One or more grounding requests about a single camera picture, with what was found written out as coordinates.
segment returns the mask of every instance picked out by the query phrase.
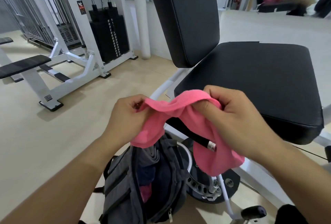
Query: qr code sticker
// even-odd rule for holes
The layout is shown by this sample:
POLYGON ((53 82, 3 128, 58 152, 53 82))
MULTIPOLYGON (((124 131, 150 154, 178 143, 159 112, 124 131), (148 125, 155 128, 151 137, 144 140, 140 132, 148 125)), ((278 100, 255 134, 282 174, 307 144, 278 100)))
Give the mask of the qr code sticker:
POLYGON ((47 96, 45 96, 45 100, 46 101, 50 101, 50 100, 52 100, 53 98, 52 98, 52 96, 49 94, 49 95, 47 95, 47 96))

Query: zipper pull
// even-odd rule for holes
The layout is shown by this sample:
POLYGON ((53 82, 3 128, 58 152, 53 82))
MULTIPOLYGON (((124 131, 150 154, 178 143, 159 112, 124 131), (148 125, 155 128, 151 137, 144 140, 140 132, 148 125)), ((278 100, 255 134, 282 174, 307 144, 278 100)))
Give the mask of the zipper pull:
POLYGON ((169 221, 172 223, 172 214, 171 214, 172 209, 169 209, 168 216, 169 216, 169 221))

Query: gray backpack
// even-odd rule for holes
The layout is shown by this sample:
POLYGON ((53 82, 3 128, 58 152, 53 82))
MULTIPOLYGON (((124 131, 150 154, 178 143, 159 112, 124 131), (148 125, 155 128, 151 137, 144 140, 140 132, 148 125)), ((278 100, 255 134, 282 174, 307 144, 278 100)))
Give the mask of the gray backpack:
POLYGON ((170 219, 184 205, 188 172, 183 166, 177 142, 161 137, 153 147, 130 146, 111 160, 105 170, 105 203, 102 224, 146 224, 170 219), (154 164, 152 195, 143 202, 137 170, 154 164))

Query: weight stack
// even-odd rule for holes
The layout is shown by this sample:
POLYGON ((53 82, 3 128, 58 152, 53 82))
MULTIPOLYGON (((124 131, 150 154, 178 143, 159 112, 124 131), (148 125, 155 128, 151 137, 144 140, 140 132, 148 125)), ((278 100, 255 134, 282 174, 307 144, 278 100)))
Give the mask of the weight stack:
POLYGON ((93 5, 93 10, 89 11, 90 25, 103 62, 117 59, 130 50, 124 17, 111 2, 108 6, 97 9, 93 5))

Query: fire extinguisher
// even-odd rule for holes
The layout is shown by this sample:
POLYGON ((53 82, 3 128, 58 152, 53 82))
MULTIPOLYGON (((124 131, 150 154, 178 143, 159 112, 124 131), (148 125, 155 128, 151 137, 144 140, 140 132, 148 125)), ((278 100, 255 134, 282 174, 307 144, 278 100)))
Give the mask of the fire extinguisher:
POLYGON ((234 0, 234 3, 237 3, 236 10, 239 10, 241 0, 234 0))

